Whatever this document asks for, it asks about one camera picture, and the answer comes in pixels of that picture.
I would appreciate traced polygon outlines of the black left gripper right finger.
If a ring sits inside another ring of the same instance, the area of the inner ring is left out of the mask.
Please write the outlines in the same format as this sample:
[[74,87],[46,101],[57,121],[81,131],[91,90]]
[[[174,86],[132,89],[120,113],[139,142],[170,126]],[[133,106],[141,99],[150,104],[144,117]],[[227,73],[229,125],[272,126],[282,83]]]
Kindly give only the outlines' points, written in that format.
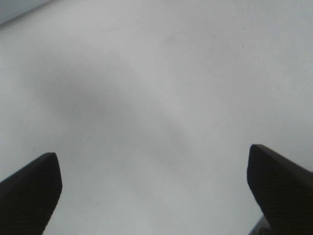
[[313,174],[261,145],[249,150],[247,184],[263,216],[252,235],[313,233]]

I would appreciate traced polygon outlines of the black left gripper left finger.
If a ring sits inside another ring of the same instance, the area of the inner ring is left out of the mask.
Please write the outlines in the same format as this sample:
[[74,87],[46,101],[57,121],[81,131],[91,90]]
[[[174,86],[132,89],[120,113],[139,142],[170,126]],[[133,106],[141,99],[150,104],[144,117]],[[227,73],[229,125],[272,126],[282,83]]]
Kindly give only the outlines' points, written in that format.
[[44,153],[0,183],[0,233],[41,235],[58,204],[62,177],[55,153]]

